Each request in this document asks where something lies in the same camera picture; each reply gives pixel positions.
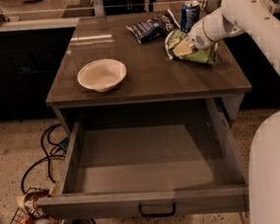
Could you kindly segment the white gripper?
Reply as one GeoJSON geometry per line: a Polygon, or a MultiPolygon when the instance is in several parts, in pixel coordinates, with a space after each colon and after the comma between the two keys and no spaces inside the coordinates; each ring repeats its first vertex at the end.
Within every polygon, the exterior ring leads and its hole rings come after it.
{"type": "Polygon", "coordinates": [[[188,33],[189,38],[184,38],[173,49],[173,54],[176,57],[186,56],[196,49],[208,48],[210,41],[204,32],[204,22],[202,20],[195,23],[188,33]]]}

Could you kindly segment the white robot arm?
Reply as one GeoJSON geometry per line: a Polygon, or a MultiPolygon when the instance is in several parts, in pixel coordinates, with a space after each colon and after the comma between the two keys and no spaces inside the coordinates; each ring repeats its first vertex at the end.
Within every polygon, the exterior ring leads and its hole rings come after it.
{"type": "MultiPolygon", "coordinates": [[[[184,43],[196,50],[245,33],[263,53],[246,66],[265,86],[267,97],[280,94],[280,20],[272,0],[222,0],[194,24],[184,43]]],[[[280,111],[256,130],[248,159],[249,224],[280,224],[280,111]]]]}

